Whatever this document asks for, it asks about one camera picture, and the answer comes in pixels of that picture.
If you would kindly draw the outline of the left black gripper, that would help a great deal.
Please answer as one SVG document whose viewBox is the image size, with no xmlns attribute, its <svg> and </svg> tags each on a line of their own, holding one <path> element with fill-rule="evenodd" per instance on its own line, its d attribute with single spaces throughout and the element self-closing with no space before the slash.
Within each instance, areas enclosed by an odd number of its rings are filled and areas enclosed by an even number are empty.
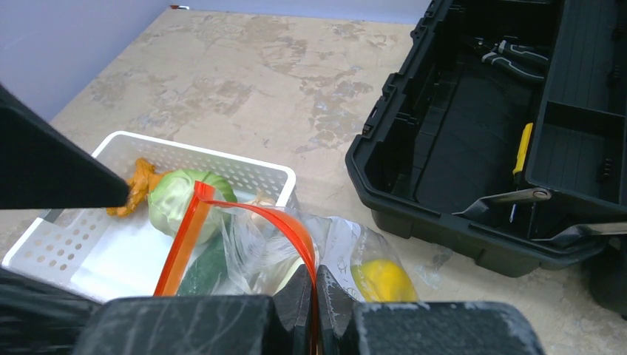
<svg viewBox="0 0 627 355">
<path fill-rule="evenodd" d="M 71 354 L 100 303 L 1 269 L 1 353 Z"/>
</svg>

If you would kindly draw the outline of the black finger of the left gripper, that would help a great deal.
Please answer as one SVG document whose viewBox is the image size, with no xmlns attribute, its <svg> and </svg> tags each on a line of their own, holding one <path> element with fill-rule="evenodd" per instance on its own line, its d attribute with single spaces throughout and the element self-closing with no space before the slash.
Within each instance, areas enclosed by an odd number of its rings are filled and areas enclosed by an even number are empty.
<svg viewBox="0 0 627 355">
<path fill-rule="evenodd" d="M 1 209 L 118 207 L 129 187 L 1 89 Z"/>
</svg>

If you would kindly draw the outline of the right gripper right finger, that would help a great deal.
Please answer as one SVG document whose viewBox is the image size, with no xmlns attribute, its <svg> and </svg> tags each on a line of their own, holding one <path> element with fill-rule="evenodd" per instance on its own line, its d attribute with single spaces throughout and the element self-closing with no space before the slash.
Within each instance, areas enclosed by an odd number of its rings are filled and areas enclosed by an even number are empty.
<svg viewBox="0 0 627 355">
<path fill-rule="evenodd" d="M 317 272 L 323 354 L 544 354 L 528 319 L 502 302 L 357 302 Z"/>
</svg>

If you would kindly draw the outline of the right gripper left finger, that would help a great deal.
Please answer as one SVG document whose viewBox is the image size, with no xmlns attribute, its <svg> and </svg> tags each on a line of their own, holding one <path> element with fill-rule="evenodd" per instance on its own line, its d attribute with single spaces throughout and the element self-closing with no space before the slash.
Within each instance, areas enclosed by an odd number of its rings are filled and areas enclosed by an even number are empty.
<svg viewBox="0 0 627 355">
<path fill-rule="evenodd" d="M 312 283 L 300 266 L 274 296 L 131 297 L 106 303 L 74 354 L 309 354 Z"/>
</svg>

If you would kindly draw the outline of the orange fruit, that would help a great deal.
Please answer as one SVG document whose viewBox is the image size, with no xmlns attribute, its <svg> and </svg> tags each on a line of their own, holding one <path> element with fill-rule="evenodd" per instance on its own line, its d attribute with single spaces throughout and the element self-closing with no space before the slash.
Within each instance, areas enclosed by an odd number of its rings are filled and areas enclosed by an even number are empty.
<svg viewBox="0 0 627 355">
<path fill-rule="evenodd" d="M 366 302 L 417 302 L 407 272 L 392 260 L 370 260 L 350 267 L 356 287 Z"/>
</svg>

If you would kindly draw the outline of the green cucumber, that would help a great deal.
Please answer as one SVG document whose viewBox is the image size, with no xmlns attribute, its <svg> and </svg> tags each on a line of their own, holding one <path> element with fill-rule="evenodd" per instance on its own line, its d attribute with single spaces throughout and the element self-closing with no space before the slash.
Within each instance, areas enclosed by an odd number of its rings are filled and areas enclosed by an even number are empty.
<svg viewBox="0 0 627 355">
<path fill-rule="evenodd" d="M 228 279 L 223 237 L 213 237 L 189 266 L 177 290 L 178 296 L 213 294 Z"/>
</svg>

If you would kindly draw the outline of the clear zip top bag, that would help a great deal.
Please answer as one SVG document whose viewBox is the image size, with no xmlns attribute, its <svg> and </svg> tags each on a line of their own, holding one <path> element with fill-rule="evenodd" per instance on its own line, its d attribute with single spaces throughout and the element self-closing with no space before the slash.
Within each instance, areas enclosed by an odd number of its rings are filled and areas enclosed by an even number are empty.
<svg viewBox="0 0 627 355">
<path fill-rule="evenodd" d="M 317 272 L 325 266 L 357 302 L 366 302 L 350 271 L 370 260 L 401 261 L 390 244 L 368 227 L 340 217 L 320 217 L 296 209 L 276 207 L 263 199 L 241 203 L 214 199 L 216 189 L 197 181 L 172 248 L 157 282 L 155 294 L 177 296 L 189 266 L 209 241 L 223 237 L 228 279 L 208 295 L 273 294 L 275 274 L 287 261 L 301 257 L 310 275 L 313 348 L 322 354 L 319 339 Z"/>
</svg>

